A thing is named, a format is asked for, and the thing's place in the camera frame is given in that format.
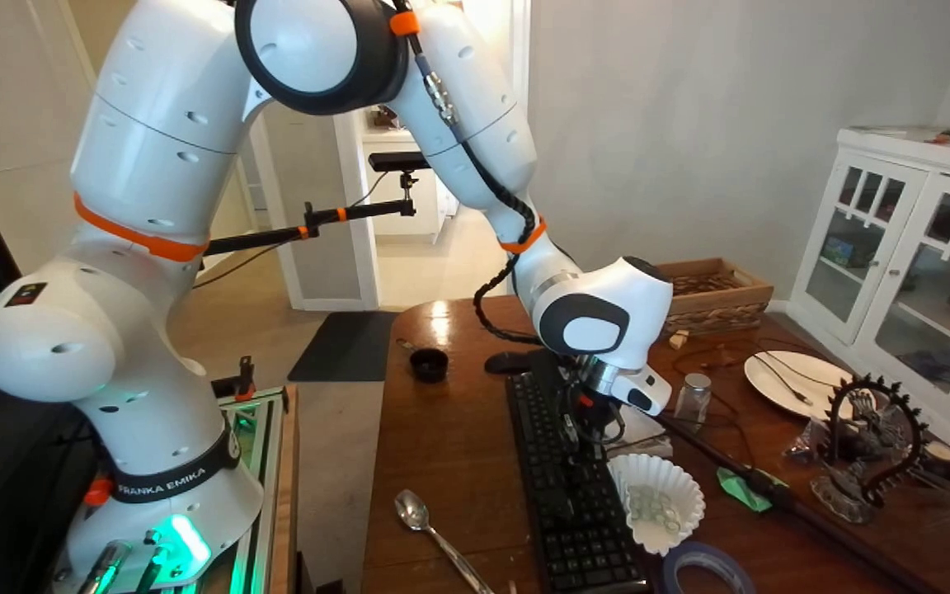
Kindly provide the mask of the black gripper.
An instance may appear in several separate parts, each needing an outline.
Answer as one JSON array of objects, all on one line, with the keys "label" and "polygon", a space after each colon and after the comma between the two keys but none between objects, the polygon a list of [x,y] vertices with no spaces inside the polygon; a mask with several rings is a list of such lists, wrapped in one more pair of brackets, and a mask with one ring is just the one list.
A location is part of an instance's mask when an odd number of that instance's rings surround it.
[{"label": "black gripper", "polygon": [[602,448],[621,437],[615,402],[597,396],[577,373],[564,377],[564,419],[577,441]]}]

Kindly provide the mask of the robot base stand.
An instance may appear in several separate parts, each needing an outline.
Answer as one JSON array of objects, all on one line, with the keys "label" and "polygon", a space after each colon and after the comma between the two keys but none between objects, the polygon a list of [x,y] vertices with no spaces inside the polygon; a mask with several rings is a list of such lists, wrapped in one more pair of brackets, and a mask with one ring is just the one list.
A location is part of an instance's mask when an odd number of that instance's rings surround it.
[{"label": "robot base stand", "polygon": [[75,516],[53,594],[190,594],[221,553],[256,542],[287,390],[200,396],[196,413],[200,424],[105,437],[111,448],[155,456],[155,465],[117,465],[108,495]]}]

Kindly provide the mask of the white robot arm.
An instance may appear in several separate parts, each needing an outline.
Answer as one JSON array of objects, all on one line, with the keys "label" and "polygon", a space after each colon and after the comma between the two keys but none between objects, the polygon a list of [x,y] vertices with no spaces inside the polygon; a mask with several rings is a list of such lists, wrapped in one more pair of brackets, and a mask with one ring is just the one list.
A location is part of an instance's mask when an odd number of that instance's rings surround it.
[{"label": "white robot arm", "polygon": [[506,250],[537,344],[647,416],[647,367],[671,288],[637,256],[577,268],[526,201],[534,142],[504,68],[447,4],[135,0],[100,72],[73,158],[80,231],[0,295],[0,390],[70,402],[111,460],[111,495],[75,516],[70,584],[116,544],[157,552],[157,582],[196,582],[254,523],[263,487],[238,462],[203,371],[169,313],[211,250],[221,181],[263,103],[306,114],[389,110],[446,189]]}]

